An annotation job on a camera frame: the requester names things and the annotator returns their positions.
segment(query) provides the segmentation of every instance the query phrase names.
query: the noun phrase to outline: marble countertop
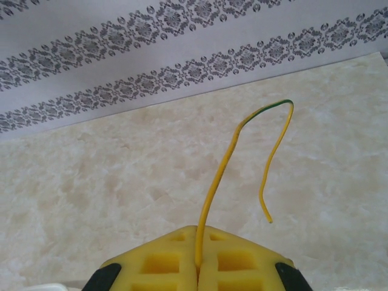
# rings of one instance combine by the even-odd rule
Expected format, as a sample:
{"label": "marble countertop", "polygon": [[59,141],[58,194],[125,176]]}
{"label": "marble countertop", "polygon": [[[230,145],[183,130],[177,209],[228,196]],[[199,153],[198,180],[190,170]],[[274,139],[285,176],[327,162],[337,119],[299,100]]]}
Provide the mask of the marble countertop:
{"label": "marble countertop", "polygon": [[379,53],[0,144],[0,289],[83,282],[105,260],[197,224],[236,125],[247,125],[208,225],[293,259],[314,290],[387,290],[388,67]]}

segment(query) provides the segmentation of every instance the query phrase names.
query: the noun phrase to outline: yellow foam block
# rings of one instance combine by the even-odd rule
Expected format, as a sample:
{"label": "yellow foam block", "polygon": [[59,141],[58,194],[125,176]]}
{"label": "yellow foam block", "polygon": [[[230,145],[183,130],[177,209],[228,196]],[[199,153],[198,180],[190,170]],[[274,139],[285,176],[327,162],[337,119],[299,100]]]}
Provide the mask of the yellow foam block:
{"label": "yellow foam block", "polygon": [[276,263],[293,262],[251,241],[207,226],[199,279],[196,226],[187,226],[106,261],[121,265],[110,291],[284,291]]}

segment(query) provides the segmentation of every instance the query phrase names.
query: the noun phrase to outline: yellow wire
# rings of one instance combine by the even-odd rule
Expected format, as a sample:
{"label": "yellow wire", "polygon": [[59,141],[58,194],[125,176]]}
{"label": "yellow wire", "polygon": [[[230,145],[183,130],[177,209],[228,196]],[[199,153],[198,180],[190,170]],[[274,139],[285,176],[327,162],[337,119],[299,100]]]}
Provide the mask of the yellow wire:
{"label": "yellow wire", "polygon": [[235,130],[235,132],[233,134],[233,138],[232,138],[232,140],[230,142],[229,148],[227,149],[227,151],[226,151],[226,153],[225,153],[225,155],[224,155],[224,157],[223,157],[223,159],[222,159],[222,161],[221,161],[221,163],[220,163],[220,165],[218,167],[218,170],[217,170],[216,175],[215,175],[215,177],[213,179],[212,185],[209,188],[209,191],[207,193],[204,205],[202,207],[201,216],[199,217],[199,223],[198,223],[198,228],[197,228],[196,237],[195,237],[195,265],[196,265],[198,273],[199,273],[199,269],[200,269],[201,264],[202,264],[202,248],[203,248],[204,231],[205,231],[207,215],[209,214],[210,205],[211,205],[211,203],[213,201],[214,195],[215,195],[215,193],[217,191],[218,185],[219,185],[219,183],[221,181],[221,178],[222,178],[222,175],[223,175],[223,173],[225,171],[226,165],[229,162],[229,159],[232,156],[232,153],[233,153],[233,151],[234,151],[234,149],[235,149],[235,147],[237,145],[237,140],[238,140],[240,131],[243,129],[243,127],[249,121],[251,121],[254,117],[259,115],[260,113],[262,113],[262,112],[264,112],[264,111],[266,111],[268,109],[277,107],[279,105],[285,104],[285,103],[289,103],[290,104],[289,115],[287,117],[286,124],[284,125],[283,130],[282,130],[282,132],[281,132],[281,134],[280,134],[280,136],[279,136],[275,146],[273,147],[273,149],[271,151],[271,154],[268,157],[266,168],[264,169],[263,179],[261,181],[261,186],[260,186],[260,190],[259,190],[259,201],[260,201],[260,204],[261,204],[261,208],[263,209],[263,212],[266,215],[266,218],[267,218],[268,222],[272,223],[272,217],[269,214],[268,209],[266,207],[266,204],[264,202],[263,191],[264,191],[264,186],[266,185],[267,175],[268,175],[269,167],[270,167],[270,164],[271,164],[271,160],[272,160],[276,150],[278,149],[278,147],[280,145],[280,142],[283,139],[283,136],[286,133],[286,130],[287,130],[287,128],[288,128],[288,126],[290,124],[291,118],[292,118],[293,102],[291,100],[289,100],[289,99],[278,101],[278,102],[275,102],[273,104],[270,104],[270,105],[267,105],[267,106],[264,106],[264,107],[260,108],[259,110],[255,111],[251,115],[249,115],[246,119],[241,121],[241,123],[237,126],[237,128],[236,128],[236,130]]}

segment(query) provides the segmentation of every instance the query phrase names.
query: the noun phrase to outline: green-yellow wire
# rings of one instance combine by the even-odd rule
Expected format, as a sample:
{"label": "green-yellow wire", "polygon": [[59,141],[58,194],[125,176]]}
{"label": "green-yellow wire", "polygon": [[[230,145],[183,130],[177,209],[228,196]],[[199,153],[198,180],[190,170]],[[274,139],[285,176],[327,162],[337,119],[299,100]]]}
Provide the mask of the green-yellow wire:
{"label": "green-yellow wire", "polygon": [[199,269],[200,269],[201,264],[202,264],[202,248],[203,248],[203,241],[204,241],[204,231],[205,231],[207,215],[209,214],[210,205],[213,201],[214,195],[217,191],[217,188],[218,188],[219,182],[221,181],[222,175],[224,174],[226,165],[229,162],[229,159],[232,156],[232,153],[237,145],[237,140],[238,140],[238,137],[239,137],[241,130],[249,121],[251,121],[253,118],[258,116],[260,113],[267,111],[268,109],[277,107],[279,105],[285,104],[285,103],[290,104],[289,115],[287,117],[286,124],[284,125],[283,130],[282,130],[278,140],[276,141],[276,144],[273,147],[271,154],[268,157],[266,168],[264,169],[263,179],[261,181],[261,186],[260,186],[260,190],[259,190],[259,201],[261,204],[261,208],[263,209],[263,212],[266,215],[268,222],[272,223],[272,217],[269,214],[268,209],[266,207],[266,204],[264,202],[263,191],[264,191],[264,186],[266,185],[267,175],[268,175],[269,167],[271,164],[271,160],[272,160],[276,150],[278,149],[280,142],[283,139],[283,136],[286,133],[286,130],[287,130],[287,128],[290,124],[291,118],[292,118],[293,102],[289,99],[285,99],[285,100],[278,101],[278,102],[275,102],[273,104],[261,107],[259,110],[253,112],[246,119],[241,121],[241,123],[237,126],[237,128],[233,134],[233,138],[230,142],[229,148],[227,149],[227,151],[226,151],[226,153],[225,153],[225,155],[224,155],[224,157],[223,157],[223,159],[218,167],[218,170],[217,170],[216,175],[213,179],[212,185],[209,188],[204,205],[202,207],[201,216],[199,217],[199,223],[198,223],[198,228],[197,228],[196,237],[195,237],[195,265],[196,265],[198,273],[199,273]]}

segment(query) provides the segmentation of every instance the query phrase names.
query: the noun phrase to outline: damask pattern stripe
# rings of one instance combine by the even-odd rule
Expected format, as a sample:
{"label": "damask pattern stripe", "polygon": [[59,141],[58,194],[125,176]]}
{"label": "damask pattern stripe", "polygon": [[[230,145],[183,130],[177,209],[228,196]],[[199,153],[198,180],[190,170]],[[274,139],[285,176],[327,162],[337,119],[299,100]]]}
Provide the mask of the damask pattern stripe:
{"label": "damask pattern stripe", "polygon": [[[11,0],[0,1],[13,3]],[[119,17],[117,23],[108,21],[100,28],[91,27],[90,33],[81,30],[73,36],[66,36],[65,41],[57,39],[39,49],[28,50],[27,55],[21,53],[0,61],[0,91],[75,69],[93,60],[100,61],[119,52],[129,52],[143,44],[166,40],[169,36],[183,35],[196,30],[197,26],[208,27],[215,21],[225,22],[248,12],[259,12],[262,5],[276,7],[282,1],[294,0],[160,2],[159,7],[148,6],[145,14],[140,11],[129,13],[129,19]]]}
{"label": "damask pattern stripe", "polygon": [[0,114],[0,133],[138,97],[176,90],[182,86],[200,84],[206,79],[212,81],[267,65],[292,62],[296,58],[303,59],[314,54],[341,50],[345,45],[353,47],[360,42],[367,43],[378,38],[388,39],[388,7],[375,10],[369,16],[360,14],[354,20],[339,19],[332,25],[325,23],[320,28],[311,27],[299,33],[291,32],[285,38],[278,36],[267,43],[259,41],[257,44],[246,44],[236,51],[229,49],[201,59],[191,59],[184,64],[175,64],[174,67],[164,67],[158,71],[117,80],[114,84],[100,85],[6,112]]}
{"label": "damask pattern stripe", "polygon": [[45,1],[49,0],[0,0],[0,20],[3,20],[6,15],[15,15],[17,11],[28,10],[31,4],[39,5]]}

